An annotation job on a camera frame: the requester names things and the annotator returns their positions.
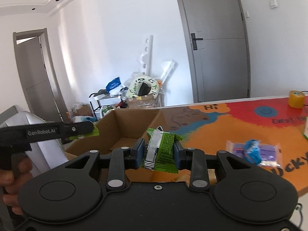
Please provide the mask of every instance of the gray door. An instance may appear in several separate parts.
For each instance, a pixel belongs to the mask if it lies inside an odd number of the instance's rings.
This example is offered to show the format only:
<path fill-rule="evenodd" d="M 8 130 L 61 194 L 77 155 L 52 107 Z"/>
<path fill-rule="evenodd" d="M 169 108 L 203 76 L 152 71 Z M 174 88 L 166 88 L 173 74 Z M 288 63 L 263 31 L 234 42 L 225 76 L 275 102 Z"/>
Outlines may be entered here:
<path fill-rule="evenodd" d="M 198 101 L 248 97 L 248 60 L 238 0 L 183 0 Z M 192 33 L 196 40 L 193 46 Z"/>
<path fill-rule="evenodd" d="M 30 111 L 45 121 L 61 122 L 48 81 L 39 37 L 17 44 L 16 63 Z"/>

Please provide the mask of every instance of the door frame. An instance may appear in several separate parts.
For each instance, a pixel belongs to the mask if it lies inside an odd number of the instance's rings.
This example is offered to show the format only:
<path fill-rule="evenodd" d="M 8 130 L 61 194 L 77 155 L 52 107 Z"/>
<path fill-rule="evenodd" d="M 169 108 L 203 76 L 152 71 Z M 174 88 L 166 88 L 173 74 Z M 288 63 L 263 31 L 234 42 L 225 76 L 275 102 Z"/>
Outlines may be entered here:
<path fill-rule="evenodd" d="M 184 7 L 184 1 L 183 0 L 177 0 L 179 9 L 180 9 L 180 15 L 181 15 L 181 21 L 183 25 L 183 30 L 184 30 L 184 37 L 185 37 L 185 43 L 186 43 L 186 48 L 187 48 L 187 54 L 188 54 L 188 62 L 189 62 L 189 68 L 190 68 L 190 75 L 191 75 L 191 80 L 192 80 L 192 95 L 193 95 L 193 100 L 194 103 L 199 102 L 199 97 L 198 97 L 198 85 L 197 85 L 197 75 L 196 75 L 196 67 L 195 67 L 195 60 L 193 56 L 193 47 L 192 47 L 192 41 L 190 38 L 190 31 L 189 31 L 189 26 L 188 26 L 188 20 L 186 16 L 186 11 Z M 247 70 L 248 70 L 248 97 L 250 98 L 250 91 L 251 91 L 251 83 L 250 83 L 250 55 L 249 55 L 249 43 L 248 43 L 248 34 L 247 34 L 247 27 L 246 27 L 246 19 L 244 17 L 244 10 L 243 6 L 241 3 L 241 0 L 238 0 L 238 4 L 240 7 L 240 11 L 243 17 L 243 27 L 244 27 L 244 35 L 245 35 L 245 42 L 246 42 L 246 52 L 247 52 Z"/>
<path fill-rule="evenodd" d="M 13 43 L 14 43 L 15 56 L 17 56 L 17 40 L 22 40 L 22 39 L 27 39 L 27 38 L 32 38 L 32 37 L 39 37 L 40 39 L 43 61 L 44 61 L 49 85 L 51 87 L 51 91 L 54 96 L 55 104 L 58 108 L 58 111 L 60 112 L 62 120 L 64 122 L 68 122 L 68 118 L 66 114 L 67 107 L 65 105 L 65 102 L 64 102 L 59 84 L 58 84 L 57 76 L 56 76 L 54 65 L 53 65 L 52 58 L 51 58 L 47 28 L 24 31 L 24 32 L 13 32 Z M 18 62 L 16 62 L 16 64 L 17 64 L 17 69 L 20 72 L 21 70 L 20 70 Z M 27 104 L 29 106 L 30 112 L 33 113 L 33 109 L 31 108 L 31 103 L 29 99 L 27 98 L 27 93 L 24 87 L 23 87 L 23 92 L 24 92 Z"/>

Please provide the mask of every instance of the white wall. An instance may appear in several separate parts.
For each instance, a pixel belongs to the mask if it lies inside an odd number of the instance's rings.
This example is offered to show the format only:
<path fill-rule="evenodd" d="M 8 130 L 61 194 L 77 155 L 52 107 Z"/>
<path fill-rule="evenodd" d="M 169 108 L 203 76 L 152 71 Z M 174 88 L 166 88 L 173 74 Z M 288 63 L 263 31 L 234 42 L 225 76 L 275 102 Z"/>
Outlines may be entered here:
<path fill-rule="evenodd" d="M 50 50 L 57 73 L 58 82 L 65 99 L 67 107 L 72 104 L 72 96 L 69 92 L 69 84 L 65 69 L 62 67 L 63 60 L 59 53 L 57 43 L 57 27 L 53 18 L 47 18 L 44 14 L 21 14 L 0 17 L 0 112 L 16 105 L 18 111 L 29 110 L 18 75 L 14 45 L 13 32 L 21 32 L 47 27 L 50 41 Z"/>
<path fill-rule="evenodd" d="M 251 97 L 308 89 L 308 0 L 241 0 L 251 63 Z"/>
<path fill-rule="evenodd" d="M 73 95 L 79 102 L 138 71 L 145 35 L 152 34 L 151 76 L 159 63 L 177 67 L 166 84 L 166 105 L 193 102 L 191 76 L 177 0 L 74 0 L 61 9 L 59 37 Z"/>

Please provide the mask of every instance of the finger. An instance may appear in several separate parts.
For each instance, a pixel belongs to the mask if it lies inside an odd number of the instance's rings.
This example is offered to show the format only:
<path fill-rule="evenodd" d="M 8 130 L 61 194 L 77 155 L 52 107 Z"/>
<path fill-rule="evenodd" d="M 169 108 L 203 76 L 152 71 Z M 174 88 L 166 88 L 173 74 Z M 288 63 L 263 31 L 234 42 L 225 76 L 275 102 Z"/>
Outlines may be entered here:
<path fill-rule="evenodd" d="M 18 207 L 17 195 L 6 194 L 3 195 L 3 202 L 9 207 Z"/>
<path fill-rule="evenodd" d="M 29 171 L 32 170 L 32 162 L 31 160 L 27 157 L 25 159 L 23 159 L 19 165 L 18 165 L 18 169 L 19 171 L 24 174 L 24 173 L 27 173 Z"/>
<path fill-rule="evenodd" d="M 9 186 L 14 182 L 12 171 L 0 170 L 0 186 Z"/>
<path fill-rule="evenodd" d="M 5 189 L 9 194 L 17 194 L 19 189 L 31 178 L 32 174 L 30 172 L 21 174 L 12 185 L 5 187 Z"/>
<path fill-rule="evenodd" d="M 12 207 L 12 211 L 14 214 L 23 215 L 23 211 L 21 210 L 20 207 Z"/>

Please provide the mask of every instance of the red painted area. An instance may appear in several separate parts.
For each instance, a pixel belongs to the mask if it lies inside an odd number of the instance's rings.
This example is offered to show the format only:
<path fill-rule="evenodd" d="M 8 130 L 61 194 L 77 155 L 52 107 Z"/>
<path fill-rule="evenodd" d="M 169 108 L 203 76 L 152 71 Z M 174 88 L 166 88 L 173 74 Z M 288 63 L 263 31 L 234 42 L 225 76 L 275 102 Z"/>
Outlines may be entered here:
<path fill-rule="evenodd" d="M 261 106 L 274 108 L 278 114 L 270 118 L 259 116 L 254 110 Z M 292 108 L 288 105 L 288 98 L 230 102 L 227 103 L 227 107 L 230 108 L 228 114 L 234 118 L 261 126 L 297 126 L 303 124 L 305 122 L 304 117 L 308 116 L 308 106 L 304 106 L 302 109 Z"/>

